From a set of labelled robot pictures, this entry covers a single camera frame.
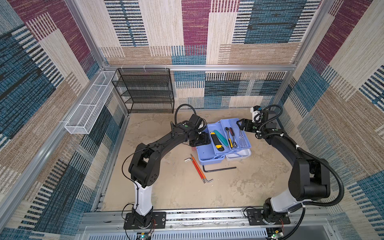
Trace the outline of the teal utility knife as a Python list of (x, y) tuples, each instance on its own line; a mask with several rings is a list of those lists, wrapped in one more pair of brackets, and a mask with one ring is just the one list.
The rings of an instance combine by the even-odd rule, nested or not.
[(217, 137), (224, 146), (229, 147), (228, 140), (219, 131), (214, 130), (214, 133), (217, 135)]

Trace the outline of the black hex key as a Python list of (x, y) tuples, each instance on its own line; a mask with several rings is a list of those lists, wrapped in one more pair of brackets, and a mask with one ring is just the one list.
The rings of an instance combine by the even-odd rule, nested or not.
[(205, 166), (202, 166), (203, 167), (203, 171), (205, 173), (214, 173), (214, 172), (221, 172), (221, 171), (228, 171), (228, 170), (234, 170), (234, 169), (237, 169), (237, 167), (228, 167), (228, 168), (219, 168), (219, 169), (212, 169), (212, 170), (207, 170), (205, 168)]

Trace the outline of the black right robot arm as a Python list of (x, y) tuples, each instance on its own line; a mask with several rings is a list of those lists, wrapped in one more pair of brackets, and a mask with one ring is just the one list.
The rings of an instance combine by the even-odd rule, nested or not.
[(328, 161), (305, 151), (278, 127), (277, 120), (283, 108), (279, 105), (265, 108), (254, 106), (251, 113), (251, 119), (236, 122), (239, 129), (265, 140), (292, 166), (288, 189), (265, 201), (262, 212), (264, 222), (273, 224), (287, 213), (306, 206), (332, 207), (339, 204), (345, 195), (341, 177)]

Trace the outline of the black yellow utility knife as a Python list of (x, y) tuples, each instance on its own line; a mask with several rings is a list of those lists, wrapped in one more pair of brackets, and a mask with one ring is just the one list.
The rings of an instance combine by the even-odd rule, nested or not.
[(210, 135), (211, 135), (211, 138), (213, 140), (213, 143), (214, 143), (216, 149), (219, 152), (223, 152), (225, 150), (225, 148), (223, 147), (222, 143), (220, 142), (218, 136), (214, 132), (210, 132)]

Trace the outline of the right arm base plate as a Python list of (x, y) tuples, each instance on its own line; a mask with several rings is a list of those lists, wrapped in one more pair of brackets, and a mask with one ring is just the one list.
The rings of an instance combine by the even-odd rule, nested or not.
[(291, 220), (287, 213), (264, 213), (260, 208), (247, 208), (244, 211), (250, 226), (289, 225)]

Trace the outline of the yellow black handle ratchet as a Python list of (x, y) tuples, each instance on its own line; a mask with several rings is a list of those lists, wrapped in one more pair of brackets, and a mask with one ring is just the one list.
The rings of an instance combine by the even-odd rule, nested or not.
[(231, 149), (233, 149), (234, 146), (233, 146), (233, 142), (232, 142), (232, 139), (231, 139), (231, 136), (230, 136), (230, 129), (229, 129), (228, 127), (225, 127), (225, 130), (226, 130), (227, 135), (228, 135), (229, 147), (230, 147)]

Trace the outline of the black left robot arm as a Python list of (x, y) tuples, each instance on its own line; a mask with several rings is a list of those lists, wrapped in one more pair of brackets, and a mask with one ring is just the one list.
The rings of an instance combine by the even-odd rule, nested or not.
[[(190, 108), (193, 114), (189, 120), (178, 122), (178, 111), (182, 107)], [(122, 174), (134, 184), (136, 199), (132, 211), (125, 218), (126, 223), (147, 228), (155, 222), (152, 186), (159, 177), (162, 158), (178, 145), (188, 143), (193, 147), (207, 126), (207, 121), (197, 115), (194, 107), (181, 104), (175, 110), (175, 118), (171, 122), (171, 131), (168, 134), (147, 145), (140, 143), (134, 153), (129, 155), (132, 157), (128, 168), (130, 176), (125, 174), (124, 166)]]

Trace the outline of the red hex key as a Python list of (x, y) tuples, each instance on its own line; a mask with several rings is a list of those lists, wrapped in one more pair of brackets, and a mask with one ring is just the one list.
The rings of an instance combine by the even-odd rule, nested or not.
[(194, 165), (196, 171), (198, 172), (198, 174), (199, 174), (199, 176), (200, 176), (202, 182), (205, 184), (206, 181), (205, 181), (205, 179), (204, 179), (204, 177), (203, 177), (201, 171), (198, 169), (198, 166), (197, 166), (195, 160), (193, 160), (192, 158), (187, 158), (187, 159), (184, 160), (184, 162), (192, 162), (192, 163), (193, 163), (193, 165)]

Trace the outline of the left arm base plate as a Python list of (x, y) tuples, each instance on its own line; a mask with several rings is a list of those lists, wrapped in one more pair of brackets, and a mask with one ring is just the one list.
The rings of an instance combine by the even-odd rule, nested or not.
[(136, 212), (127, 213), (124, 222), (124, 230), (149, 230), (151, 228), (164, 229), (166, 227), (166, 219), (166, 212), (149, 212), (145, 216)]

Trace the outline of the white and blue toolbox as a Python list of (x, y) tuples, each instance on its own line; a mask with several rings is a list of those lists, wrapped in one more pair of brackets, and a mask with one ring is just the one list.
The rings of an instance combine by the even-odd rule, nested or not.
[(251, 143), (241, 131), (240, 119), (222, 119), (214, 124), (208, 124), (210, 144), (197, 147), (198, 159), (201, 165), (219, 164), (223, 160), (240, 161), (251, 156)]

